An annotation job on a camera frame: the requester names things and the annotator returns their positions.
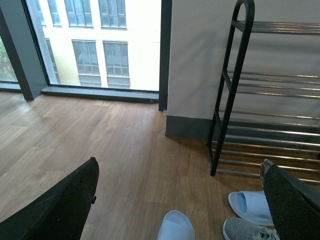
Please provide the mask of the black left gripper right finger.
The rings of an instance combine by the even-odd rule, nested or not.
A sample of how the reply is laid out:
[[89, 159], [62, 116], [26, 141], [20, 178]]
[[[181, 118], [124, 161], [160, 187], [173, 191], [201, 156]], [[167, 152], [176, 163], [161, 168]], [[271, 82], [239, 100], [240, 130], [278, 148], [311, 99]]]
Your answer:
[[260, 164], [259, 174], [280, 239], [318, 240], [320, 192], [267, 158]]

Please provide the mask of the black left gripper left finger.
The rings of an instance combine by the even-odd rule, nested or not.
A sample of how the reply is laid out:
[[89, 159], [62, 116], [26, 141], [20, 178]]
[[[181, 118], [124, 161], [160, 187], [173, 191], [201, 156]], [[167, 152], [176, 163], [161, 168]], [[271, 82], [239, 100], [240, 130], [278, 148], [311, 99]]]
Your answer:
[[99, 164], [91, 157], [37, 199], [2, 221], [2, 240], [79, 240], [96, 202]]

